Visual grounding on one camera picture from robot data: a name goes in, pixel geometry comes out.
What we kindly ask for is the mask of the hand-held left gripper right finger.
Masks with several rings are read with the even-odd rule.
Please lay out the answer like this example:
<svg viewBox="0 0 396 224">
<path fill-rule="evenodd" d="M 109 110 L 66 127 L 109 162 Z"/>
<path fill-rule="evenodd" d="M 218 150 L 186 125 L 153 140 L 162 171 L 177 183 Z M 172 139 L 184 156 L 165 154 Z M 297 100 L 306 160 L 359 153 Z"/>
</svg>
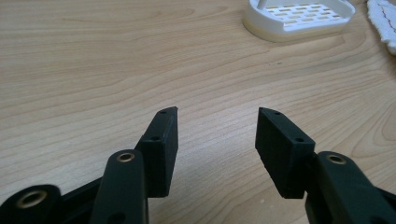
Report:
<svg viewBox="0 0 396 224">
<path fill-rule="evenodd" d="M 305 165 L 314 157 L 315 144 L 281 112 L 259 108 L 255 148 L 283 198 L 304 197 Z"/>
</svg>

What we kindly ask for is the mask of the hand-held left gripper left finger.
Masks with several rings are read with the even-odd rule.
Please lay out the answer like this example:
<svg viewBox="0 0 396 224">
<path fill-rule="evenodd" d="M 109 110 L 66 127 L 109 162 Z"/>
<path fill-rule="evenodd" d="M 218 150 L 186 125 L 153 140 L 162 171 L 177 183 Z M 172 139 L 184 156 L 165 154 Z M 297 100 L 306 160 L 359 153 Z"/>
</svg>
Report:
<svg viewBox="0 0 396 224">
<path fill-rule="evenodd" d="M 178 151 L 177 107 L 156 113 L 136 147 L 144 159 L 150 198 L 169 195 Z"/>
</svg>

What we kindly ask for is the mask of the white soap dish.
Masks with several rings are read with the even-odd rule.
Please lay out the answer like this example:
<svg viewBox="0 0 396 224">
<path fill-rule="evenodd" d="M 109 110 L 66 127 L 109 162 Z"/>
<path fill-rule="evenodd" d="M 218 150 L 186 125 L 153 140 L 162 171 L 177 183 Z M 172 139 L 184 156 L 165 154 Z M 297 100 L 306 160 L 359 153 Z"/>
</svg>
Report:
<svg viewBox="0 0 396 224">
<path fill-rule="evenodd" d="M 354 14 L 347 0 L 248 0 L 243 24 L 261 39 L 287 42 L 339 32 Z"/>
</svg>

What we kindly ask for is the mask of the white cloth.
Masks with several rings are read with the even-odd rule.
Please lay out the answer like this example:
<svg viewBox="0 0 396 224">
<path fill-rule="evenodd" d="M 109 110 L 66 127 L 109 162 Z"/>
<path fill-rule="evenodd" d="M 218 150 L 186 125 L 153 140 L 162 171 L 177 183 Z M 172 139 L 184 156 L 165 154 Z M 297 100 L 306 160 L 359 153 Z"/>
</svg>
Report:
<svg viewBox="0 0 396 224">
<path fill-rule="evenodd" d="M 396 0 L 367 0 L 368 18 L 380 40 L 396 56 Z"/>
</svg>

